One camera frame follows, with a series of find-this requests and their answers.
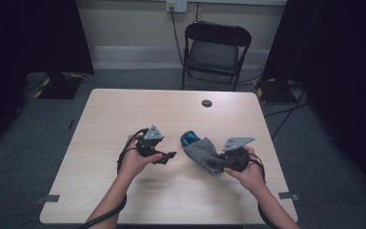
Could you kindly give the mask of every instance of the gray cloth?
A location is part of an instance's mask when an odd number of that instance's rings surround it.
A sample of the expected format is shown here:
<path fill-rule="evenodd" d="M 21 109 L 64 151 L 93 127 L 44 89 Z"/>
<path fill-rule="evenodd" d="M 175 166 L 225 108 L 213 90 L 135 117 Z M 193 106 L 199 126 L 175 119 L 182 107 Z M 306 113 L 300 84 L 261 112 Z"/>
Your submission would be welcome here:
<path fill-rule="evenodd" d="M 205 168 L 211 175 L 218 176 L 224 171 L 211 166 L 210 161 L 215 163 L 224 163 L 224 160 L 218 158 L 213 143 L 206 137 L 196 141 L 184 148 L 186 155 Z"/>

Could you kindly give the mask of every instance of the gray carpet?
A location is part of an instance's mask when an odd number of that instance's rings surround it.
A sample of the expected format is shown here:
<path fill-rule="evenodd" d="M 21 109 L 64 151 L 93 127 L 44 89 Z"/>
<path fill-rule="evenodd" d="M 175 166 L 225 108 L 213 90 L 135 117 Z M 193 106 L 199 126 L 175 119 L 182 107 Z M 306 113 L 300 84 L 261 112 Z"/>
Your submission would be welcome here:
<path fill-rule="evenodd" d="M 244 70 L 240 81 L 259 73 Z M 29 87 L 43 76 L 42 73 L 29 75 Z M 36 204 L 35 200 L 50 191 L 90 92 L 95 88 L 180 90 L 180 77 L 181 70 L 98 70 L 96 76 L 86 76 L 74 100 L 35 99 L 37 89 L 28 92 L 21 114 L 0 136 L 0 228 L 77 228 L 77 225 L 42 224 L 39 215 L 43 205 Z M 229 91 L 232 87 L 198 80 L 188 80 L 187 84 L 190 86 L 187 90 Z M 254 87 L 248 84 L 237 90 L 254 92 Z M 296 96 L 300 96 L 301 90 L 293 88 Z M 261 106 L 265 115 L 292 107 L 263 103 Z M 272 134 L 286 114 L 266 117 Z M 290 115 L 277 132 L 274 146 L 290 191 L 300 196 L 295 201 L 295 209 L 301 227 L 366 228 L 366 180 L 330 140 L 324 121 L 313 106 L 300 107 Z"/>

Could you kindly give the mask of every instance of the wooden table top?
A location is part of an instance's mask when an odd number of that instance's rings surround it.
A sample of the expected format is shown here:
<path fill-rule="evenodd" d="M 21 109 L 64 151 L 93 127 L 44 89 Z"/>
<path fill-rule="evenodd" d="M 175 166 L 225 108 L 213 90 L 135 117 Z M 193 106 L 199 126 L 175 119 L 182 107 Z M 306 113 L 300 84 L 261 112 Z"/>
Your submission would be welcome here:
<path fill-rule="evenodd" d="M 212 107 L 202 101 L 212 101 Z M 211 176 L 189 159 L 180 137 L 194 131 L 222 153 L 229 137 L 255 137 L 249 146 L 265 165 L 267 185 L 297 220 L 275 148 L 255 94 L 96 89 L 91 92 L 40 216 L 43 223 L 83 223 L 116 177 L 128 135 L 157 126 L 161 152 L 177 151 L 166 165 L 150 164 L 136 177 L 119 223 L 260 224 L 256 199 L 227 174 Z"/>

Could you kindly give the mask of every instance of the chair seat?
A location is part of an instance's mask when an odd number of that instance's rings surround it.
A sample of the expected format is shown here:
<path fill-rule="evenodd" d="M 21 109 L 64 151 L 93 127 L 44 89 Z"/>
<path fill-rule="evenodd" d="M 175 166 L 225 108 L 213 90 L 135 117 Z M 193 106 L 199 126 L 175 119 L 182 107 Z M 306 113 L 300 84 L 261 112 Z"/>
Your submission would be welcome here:
<path fill-rule="evenodd" d="M 187 64 L 199 69 L 234 73 L 237 70 L 238 52 L 237 46 L 195 40 Z"/>

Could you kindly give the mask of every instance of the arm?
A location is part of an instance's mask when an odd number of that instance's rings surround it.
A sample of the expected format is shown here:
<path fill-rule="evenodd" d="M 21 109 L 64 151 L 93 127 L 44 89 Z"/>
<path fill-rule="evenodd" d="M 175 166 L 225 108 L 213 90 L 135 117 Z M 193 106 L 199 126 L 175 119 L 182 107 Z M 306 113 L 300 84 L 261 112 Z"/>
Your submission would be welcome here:
<path fill-rule="evenodd" d="M 254 154 L 253 148 L 248 146 L 243 146 L 243 148 L 245 148 L 249 154 Z M 264 182 L 260 168 L 256 164 L 249 163 L 248 167 L 242 172 L 237 172 L 229 168 L 225 168 L 224 170 L 231 177 L 238 179 L 242 186 L 254 195 L 263 213 L 274 225 L 283 229 L 299 228 L 296 222 L 294 222 L 277 199 L 272 195 Z"/>
<path fill-rule="evenodd" d="M 129 189 L 133 179 L 144 170 L 147 164 L 162 158 L 161 154 L 148 157 L 141 156 L 135 149 L 135 141 L 138 138 L 139 136 L 127 148 L 128 150 L 121 164 L 120 172 L 112 183 L 109 191 L 102 198 L 87 221 L 100 217 L 120 205 L 124 199 L 124 196 L 127 194 L 127 190 Z M 116 214 L 108 219 L 105 219 L 95 224 L 91 228 L 114 228 L 117 225 L 118 215 L 119 214 Z"/>

